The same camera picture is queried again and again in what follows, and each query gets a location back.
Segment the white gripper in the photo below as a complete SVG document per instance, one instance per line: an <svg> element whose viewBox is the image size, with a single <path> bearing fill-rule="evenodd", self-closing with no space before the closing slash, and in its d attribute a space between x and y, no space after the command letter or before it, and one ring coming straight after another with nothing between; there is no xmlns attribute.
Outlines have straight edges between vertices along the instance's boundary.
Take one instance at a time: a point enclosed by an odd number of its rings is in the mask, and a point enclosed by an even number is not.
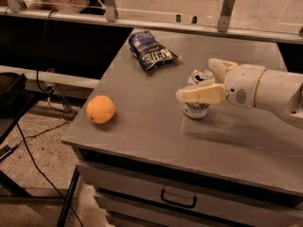
<svg viewBox="0 0 303 227"><path fill-rule="evenodd" d="M179 89L175 96L185 103L220 104L227 101L238 107L252 109L259 79L266 68L260 65L239 65L233 61L212 58L208 60L209 69L223 81L207 86L188 86Z"/></svg>

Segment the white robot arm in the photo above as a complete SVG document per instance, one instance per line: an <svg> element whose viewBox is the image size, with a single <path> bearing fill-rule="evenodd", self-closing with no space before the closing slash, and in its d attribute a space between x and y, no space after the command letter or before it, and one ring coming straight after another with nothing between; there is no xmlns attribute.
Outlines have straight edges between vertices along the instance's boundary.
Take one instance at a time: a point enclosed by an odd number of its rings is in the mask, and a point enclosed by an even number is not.
<svg viewBox="0 0 303 227"><path fill-rule="evenodd" d="M208 68L221 80L206 79L179 89L175 96L185 103L231 105L268 111L282 121L303 129L303 75L209 59Z"/></svg>

